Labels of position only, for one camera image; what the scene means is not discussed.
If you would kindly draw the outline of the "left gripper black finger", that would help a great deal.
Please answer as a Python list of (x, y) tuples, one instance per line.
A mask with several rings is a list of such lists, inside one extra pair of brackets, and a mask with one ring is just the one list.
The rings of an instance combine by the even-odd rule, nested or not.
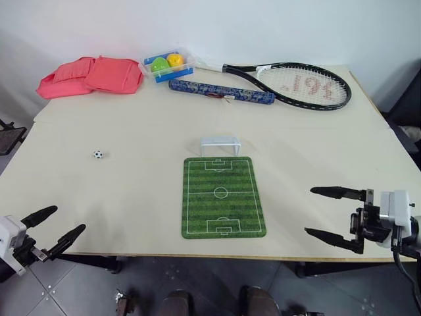
[(40, 209), (39, 211), (36, 211), (35, 213), (32, 213), (23, 218), (21, 222), (26, 226), (26, 228), (33, 228), (45, 221), (50, 215), (56, 212), (57, 209), (58, 207), (56, 205)]
[(48, 251), (48, 258), (56, 259), (76, 241), (76, 239), (85, 229), (86, 225), (80, 224), (76, 228), (67, 232), (64, 236), (59, 238), (57, 244)]

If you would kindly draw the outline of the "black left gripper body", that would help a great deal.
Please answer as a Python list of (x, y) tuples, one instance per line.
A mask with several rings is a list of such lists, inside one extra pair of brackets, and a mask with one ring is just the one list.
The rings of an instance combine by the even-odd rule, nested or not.
[(45, 262), (49, 259), (47, 251), (36, 248), (36, 241), (29, 235), (25, 235), (22, 245), (14, 249), (13, 256), (23, 267), (29, 267), (36, 261)]

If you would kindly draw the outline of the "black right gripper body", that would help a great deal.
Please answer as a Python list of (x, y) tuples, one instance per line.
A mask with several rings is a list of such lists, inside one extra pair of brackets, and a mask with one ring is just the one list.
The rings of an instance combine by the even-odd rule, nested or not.
[(350, 233), (354, 236), (354, 244), (363, 244), (365, 240), (371, 242), (384, 242), (391, 232), (384, 227), (380, 220), (380, 208), (373, 204), (374, 191), (367, 189), (362, 197), (363, 207), (357, 208), (351, 214)]

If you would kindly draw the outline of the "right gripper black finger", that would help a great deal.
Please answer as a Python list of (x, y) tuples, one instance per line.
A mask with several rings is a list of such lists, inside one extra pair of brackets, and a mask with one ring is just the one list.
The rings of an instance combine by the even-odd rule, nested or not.
[(344, 237), (342, 237), (342, 235), (334, 234), (323, 230), (317, 230), (313, 228), (304, 228), (304, 230), (307, 234), (310, 234), (311, 236), (318, 238), (319, 240), (331, 246), (343, 248), (345, 250), (350, 250), (357, 254), (363, 254), (364, 242), (361, 242), (359, 240), (346, 240), (344, 239)]
[(366, 190), (354, 190), (341, 186), (317, 186), (310, 189), (314, 194), (326, 196), (334, 199), (354, 199), (359, 201), (366, 201)]

